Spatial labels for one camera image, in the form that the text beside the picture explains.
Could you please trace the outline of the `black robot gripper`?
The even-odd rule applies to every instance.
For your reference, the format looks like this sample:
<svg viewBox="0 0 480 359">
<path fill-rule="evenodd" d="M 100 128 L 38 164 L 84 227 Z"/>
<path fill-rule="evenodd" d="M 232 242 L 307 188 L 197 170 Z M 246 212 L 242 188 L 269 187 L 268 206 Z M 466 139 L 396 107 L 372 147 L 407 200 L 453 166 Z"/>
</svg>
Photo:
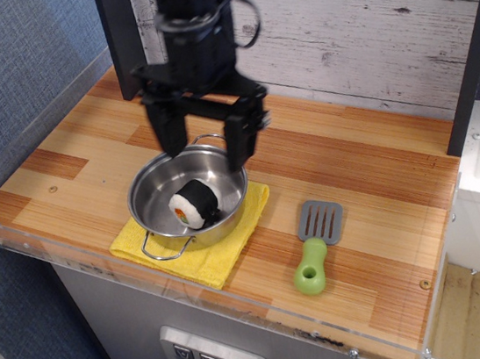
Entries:
<svg viewBox="0 0 480 359">
<path fill-rule="evenodd" d="M 226 153 L 231 172 L 252 157 L 259 129 L 267 123 L 265 88 L 236 68 L 236 43 L 231 6 L 202 15 L 173 18 L 157 15 L 157 30 L 168 50 L 164 64 L 134 70 L 141 80 L 147 118 L 161 150 L 177 157 L 187 145 L 185 117 L 189 114 L 225 122 Z"/>
</svg>

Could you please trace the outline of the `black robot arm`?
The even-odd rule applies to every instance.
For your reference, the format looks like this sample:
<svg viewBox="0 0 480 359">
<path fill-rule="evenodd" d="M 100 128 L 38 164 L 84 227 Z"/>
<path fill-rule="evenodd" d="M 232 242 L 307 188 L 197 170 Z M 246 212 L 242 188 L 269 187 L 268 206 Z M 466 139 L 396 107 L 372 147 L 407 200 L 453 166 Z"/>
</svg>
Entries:
<svg viewBox="0 0 480 359">
<path fill-rule="evenodd" d="M 177 157 L 187 146 L 187 115 L 224 123 L 227 164 L 243 168 L 268 122 L 265 87 L 236 68 L 233 0 L 155 0 L 154 23 L 168 59 L 133 73 L 161 149 Z"/>
</svg>

